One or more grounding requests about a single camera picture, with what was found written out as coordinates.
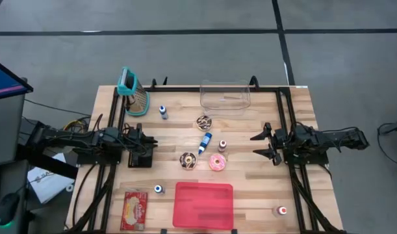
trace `white paper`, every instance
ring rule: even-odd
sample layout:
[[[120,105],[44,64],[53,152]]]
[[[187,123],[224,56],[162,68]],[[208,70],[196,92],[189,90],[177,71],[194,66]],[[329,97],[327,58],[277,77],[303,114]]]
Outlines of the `white paper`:
[[[64,163],[66,162],[66,158],[63,153],[58,153],[53,157],[53,159],[60,160]],[[74,183],[73,179],[62,175],[52,174],[52,172],[38,167],[35,167],[28,172],[29,182],[40,178],[39,180],[32,182],[31,186],[41,203],[48,202],[68,185]]]

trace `clear plastic container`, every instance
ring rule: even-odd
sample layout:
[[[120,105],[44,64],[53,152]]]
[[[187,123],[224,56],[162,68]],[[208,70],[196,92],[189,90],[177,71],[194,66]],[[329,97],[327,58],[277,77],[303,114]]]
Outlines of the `clear plastic container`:
[[[204,80],[199,92],[200,103],[207,116],[241,115],[250,106],[250,89],[247,81]]]

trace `pink tray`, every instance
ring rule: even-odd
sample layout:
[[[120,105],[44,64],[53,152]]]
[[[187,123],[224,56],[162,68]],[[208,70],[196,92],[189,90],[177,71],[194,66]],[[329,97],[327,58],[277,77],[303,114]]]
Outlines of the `pink tray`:
[[[178,182],[173,226],[177,228],[233,228],[233,187],[228,184]]]

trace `monitor screen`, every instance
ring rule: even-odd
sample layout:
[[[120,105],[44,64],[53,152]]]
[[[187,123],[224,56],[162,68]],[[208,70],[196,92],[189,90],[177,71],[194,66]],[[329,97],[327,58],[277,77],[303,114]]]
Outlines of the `monitor screen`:
[[[32,87],[0,64],[0,98],[32,92]]]

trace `donut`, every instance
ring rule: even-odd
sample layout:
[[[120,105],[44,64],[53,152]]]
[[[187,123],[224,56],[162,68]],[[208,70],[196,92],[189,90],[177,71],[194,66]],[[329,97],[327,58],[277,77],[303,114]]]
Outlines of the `donut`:
[[[220,155],[219,153],[211,155],[209,160],[209,166],[211,170],[217,172],[225,168],[225,163],[226,163],[225,157],[223,155]]]
[[[192,170],[197,165],[197,157],[193,153],[184,153],[180,156],[179,162],[185,170]]]
[[[199,130],[208,131],[211,128],[212,120],[208,116],[200,116],[198,117],[196,123]]]

